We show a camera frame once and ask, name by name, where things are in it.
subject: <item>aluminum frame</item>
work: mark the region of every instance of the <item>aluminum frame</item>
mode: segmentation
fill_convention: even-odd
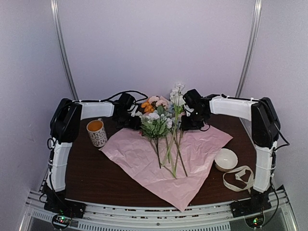
[[[279,205],[289,231],[297,231],[297,224],[285,190],[277,191]],[[55,214],[44,210],[39,201],[40,192],[30,191],[19,231],[29,231],[30,221],[37,218],[50,222]],[[274,193],[269,194],[273,211],[277,205]],[[84,231],[229,231],[230,222],[244,219],[233,218],[231,202],[190,206],[184,212],[174,207],[126,207],[86,203],[83,219],[74,218],[69,226]]]
[[[64,70],[65,70],[66,79],[67,79],[67,82],[68,82],[68,85],[69,85],[69,88],[71,90],[74,100],[79,100],[76,87],[73,81],[71,69],[69,67],[66,49],[64,45],[64,39],[63,39],[63,34],[62,34],[62,29],[61,29],[61,22],[60,22],[60,15],[59,15],[59,10],[58,10],[58,0],[51,0],[51,12],[53,15],[53,20],[54,20],[54,24],[55,24],[55,28],[57,32],[58,42],[59,42],[60,51],[61,51],[61,58],[62,58]]]
[[[247,78],[247,74],[248,74],[248,70],[249,70],[249,66],[251,63],[251,58],[252,58],[252,54],[253,54],[253,50],[256,44],[257,34],[259,30],[261,9],[262,9],[262,0],[256,0],[246,57],[245,57],[245,61],[244,61],[244,65],[243,65],[243,69],[241,73],[241,78],[239,81],[239,85],[237,87],[235,97],[240,97],[243,87],[244,87],[245,80]]]

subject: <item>flower stem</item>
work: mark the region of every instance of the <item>flower stem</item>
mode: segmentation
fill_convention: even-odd
[[[173,177],[176,179],[177,178],[177,176],[176,175],[174,175],[173,174],[173,172],[169,169],[169,168],[167,168],[166,166],[163,166],[165,169],[167,169],[172,175],[173,175]]]
[[[167,139],[167,136],[165,136],[165,139],[166,139],[166,145],[168,147],[168,139]]]
[[[176,144],[177,144],[177,142],[178,142],[178,133],[176,134],[175,137],[176,137],[175,141],[176,141]],[[177,158],[175,160],[175,166],[174,166],[174,172],[175,173],[177,172],[178,159],[179,159],[179,151],[177,150]]]
[[[188,175],[187,175],[186,168],[185,168],[185,165],[184,165],[184,162],[183,162],[183,159],[182,159],[182,155],[181,155],[181,152],[180,152],[180,145],[179,145],[179,143],[175,140],[175,145],[177,146],[177,149],[178,149],[178,153],[179,153],[180,160],[181,160],[184,172],[185,172],[185,176],[187,177]]]
[[[160,158],[159,158],[158,139],[157,139],[157,140],[156,140],[156,139],[154,139],[155,146],[154,146],[154,145],[153,145],[153,143],[152,143],[152,139],[150,139],[150,143],[151,143],[151,145],[152,145],[152,147],[153,147],[154,151],[155,151],[155,152],[156,152],[156,154],[157,154],[159,168],[162,168],[162,167],[161,167],[161,164],[160,164]]]
[[[169,145],[168,150],[167,150],[167,154],[166,154],[166,156],[163,160],[163,163],[162,163],[163,166],[166,164],[167,158],[170,158],[171,147],[172,147],[174,135],[175,135],[176,130],[177,130],[177,126],[176,126],[177,121],[178,121],[178,114],[175,115],[175,125],[174,125],[174,128],[173,128],[173,134],[172,134],[172,138],[171,138],[171,141],[170,141],[170,145]]]

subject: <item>wrapping paper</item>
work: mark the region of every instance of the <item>wrapping paper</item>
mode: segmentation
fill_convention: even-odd
[[[176,179],[164,167],[159,168],[155,150],[138,131],[120,130],[100,151],[144,188],[184,211],[207,178],[216,154],[231,139],[232,136],[214,127],[206,132],[184,132],[180,150],[188,177],[179,159]],[[162,162],[167,152],[165,139],[159,141],[159,152]],[[177,148],[174,143],[171,154],[175,161]],[[171,170],[168,161],[166,167]]]

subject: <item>patterned mug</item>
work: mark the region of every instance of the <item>patterned mug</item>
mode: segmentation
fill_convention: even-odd
[[[103,147],[107,143],[107,135],[101,118],[88,123],[87,131],[95,147]]]

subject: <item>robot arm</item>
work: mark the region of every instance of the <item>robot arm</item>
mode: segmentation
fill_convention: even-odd
[[[190,117],[182,118],[183,130],[200,129],[211,114],[234,116],[252,122],[252,139],[257,153],[254,189],[262,193],[266,191],[276,166],[274,151],[280,128],[270,99],[236,99],[222,95],[201,97],[195,89],[188,91],[183,98],[194,109]]]

